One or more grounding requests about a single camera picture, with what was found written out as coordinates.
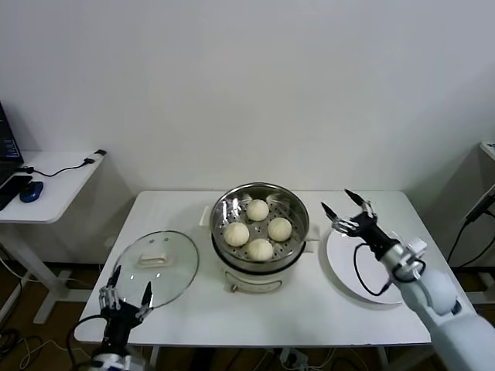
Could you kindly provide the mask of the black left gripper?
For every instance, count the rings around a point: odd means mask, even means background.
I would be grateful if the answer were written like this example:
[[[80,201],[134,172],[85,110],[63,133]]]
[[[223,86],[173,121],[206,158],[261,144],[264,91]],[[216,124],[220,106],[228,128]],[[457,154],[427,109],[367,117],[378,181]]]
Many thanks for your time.
[[[126,345],[131,330],[139,326],[152,311],[152,282],[147,283],[138,308],[119,299],[116,285],[120,273],[121,266],[118,265],[106,285],[99,290],[101,315],[106,320],[104,345]]]

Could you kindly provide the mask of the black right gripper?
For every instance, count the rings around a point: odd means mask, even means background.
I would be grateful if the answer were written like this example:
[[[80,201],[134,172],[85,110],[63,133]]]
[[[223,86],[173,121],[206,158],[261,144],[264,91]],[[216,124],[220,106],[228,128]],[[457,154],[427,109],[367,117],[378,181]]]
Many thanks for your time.
[[[337,216],[328,205],[321,202],[327,218],[331,221],[332,228],[349,237],[362,239],[370,247],[375,256],[384,256],[392,247],[398,244],[398,240],[389,237],[377,225],[377,214],[374,212],[370,201],[365,200],[359,194],[349,189],[345,189],[344,192],[363,212],[350,220],[345,220]]]

